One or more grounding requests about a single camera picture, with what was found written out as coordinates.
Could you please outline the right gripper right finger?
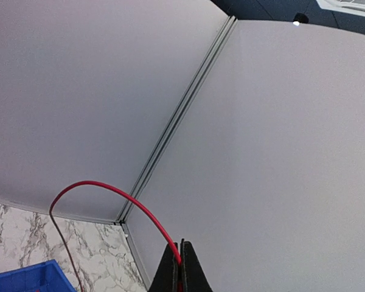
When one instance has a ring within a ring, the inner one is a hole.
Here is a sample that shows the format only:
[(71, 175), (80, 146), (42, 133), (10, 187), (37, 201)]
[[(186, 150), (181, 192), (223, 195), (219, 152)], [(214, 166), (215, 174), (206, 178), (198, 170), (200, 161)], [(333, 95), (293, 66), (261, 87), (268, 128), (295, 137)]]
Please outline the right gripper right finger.
[(181, 241), (181, 291), (213, 292), (190, 241)]

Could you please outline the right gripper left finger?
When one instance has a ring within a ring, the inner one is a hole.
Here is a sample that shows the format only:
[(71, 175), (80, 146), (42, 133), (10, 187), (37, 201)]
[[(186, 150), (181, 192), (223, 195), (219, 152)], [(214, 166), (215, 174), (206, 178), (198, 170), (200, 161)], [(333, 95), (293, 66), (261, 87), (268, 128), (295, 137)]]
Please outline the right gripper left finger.
[(178, 291), (181, 291), (179, 266), (172, 249), (167, 245), (148, 292)]

